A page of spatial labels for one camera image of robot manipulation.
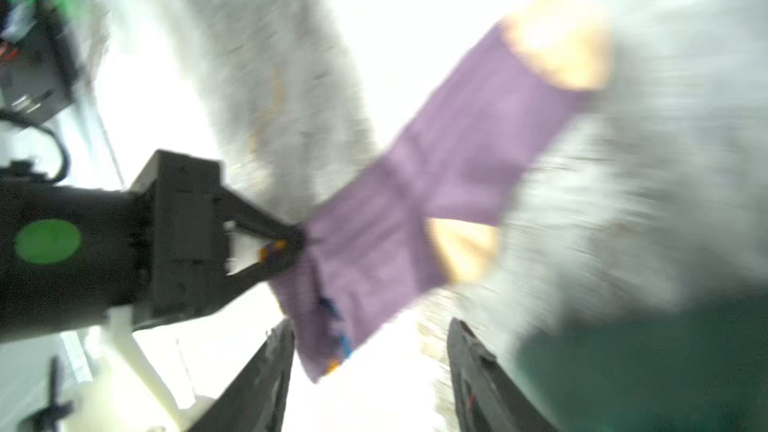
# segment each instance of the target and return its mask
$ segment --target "tan patch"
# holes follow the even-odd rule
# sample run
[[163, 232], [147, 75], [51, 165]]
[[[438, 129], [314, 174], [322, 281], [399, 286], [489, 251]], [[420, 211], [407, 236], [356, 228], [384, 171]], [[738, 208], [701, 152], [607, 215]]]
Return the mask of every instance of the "tan patch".
[[449, 218], [428, 218], [432, 243], [448, 281], [471, 284], [480, 280], [498, 254], [498, 228]]
[[535, 0], [502, 19], [504, 42], [562, 89], [605, 87], [613, 64], [608, 22], [589, 0]]
[[275, 67], [272, 68], [271, 102], [272, 103], [270, 104], [270, 108], [266, 111], [266, 114], [264, 114], [264, 118], [262, 119], [261, 124], [259, 124], [259, 127], [254, 130], [253, 134], [251, 134], [250, 139], [248, 140], [249, 149], [252, 154], [256, 153], [256, 149], [259, 146], [259, 140], [261, 140], [261, 136], [264, 134], [264, 131], [270, 124], [272, 118], [286, 104], [286, 88], [283, 85], [282, 79], [280, 78], [280, 71]]

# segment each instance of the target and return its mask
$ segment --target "wire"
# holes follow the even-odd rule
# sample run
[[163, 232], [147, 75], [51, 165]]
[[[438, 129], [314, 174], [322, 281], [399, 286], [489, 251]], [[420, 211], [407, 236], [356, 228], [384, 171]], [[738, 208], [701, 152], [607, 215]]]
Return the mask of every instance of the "wire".
[[28, 128], [32, 127], [33, 129], [37, 129], [40, 132], [43, 132], [44, 134], [48, 134], [54, 142], [56, 142], [56, 147], [58, 147], [59, 153], [62, 154], [62, 164], [58, 168], [58, 172], [56, 172], [56, 175], [52, 178], [41, 178], [39, 181], [48, 183], [48, 184], [55, 184], [59, 183], [69, 174], [69, 152], [67, 152], [67, 148], [64, 147], [64, 144], [61, 140], [56, 136], [55, 132], [53, 130], [50, 130], [47, 127], [43, 127], [39, 124], [34, 123], [32, 120], [28, 119], [24, 115], [16, 112], [10, 112], [6, 109], [0, 109], [0, 120], [5, 120], [6, 122], [10, 122], [14, 124], [15, 126], [21, 127], [21, 128]]

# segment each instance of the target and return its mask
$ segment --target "purple cloth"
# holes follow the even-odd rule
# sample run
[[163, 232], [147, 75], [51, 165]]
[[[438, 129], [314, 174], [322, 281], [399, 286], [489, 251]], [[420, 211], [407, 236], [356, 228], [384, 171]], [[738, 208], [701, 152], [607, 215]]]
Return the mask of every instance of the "purple cloth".
[[[497, 226], [509, 194], [582, 97], [533, 74], [498, 26], [464, 57], [389, 151], [302, 224], [306, 249], [270, 281], [313, 381], [442, 285], [426, 218]], [[321, 304], [327, 299], [335, 309]]]

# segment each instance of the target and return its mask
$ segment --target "green circle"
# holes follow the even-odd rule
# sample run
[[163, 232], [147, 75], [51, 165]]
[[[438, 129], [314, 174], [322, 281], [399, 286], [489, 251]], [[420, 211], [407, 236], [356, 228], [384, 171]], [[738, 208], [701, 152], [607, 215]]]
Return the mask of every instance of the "green circle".
[[16, 254], [30, 264], [55, 264], [70, 257], [82, 241], [77, 227], [65, 220], [30, 222], [16, 234]]

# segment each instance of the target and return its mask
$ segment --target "black mount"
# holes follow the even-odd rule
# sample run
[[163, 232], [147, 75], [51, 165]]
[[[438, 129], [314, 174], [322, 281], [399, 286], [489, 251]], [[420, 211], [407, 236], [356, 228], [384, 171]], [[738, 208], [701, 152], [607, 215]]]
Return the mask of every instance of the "black mount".
[[469, 326], [456, 318], [448, 329], [448, 362], [462, 432], [558, 431], [506, 375]]
[[58, 402], [58, 380], [58, 359], [54, 357], [48, 371], [48, 406], [24, 418], [18, 425], [18, 432], [56, 432], [59, 430], [58, 422], [74, 411], [72, 402]]
[[[134, 330], [211, 314], [291, 266], [301, 231], [221, 185], [218, 162], [157, 151], [127, 192], [0, 181], [0, 341], [100, 324], [134, 306]], [[59, 219], [79, 248], [53, 264], [19, 257], [24, 226]], [[238, 232], [279, 241], [265, 260], [227, 275]]]

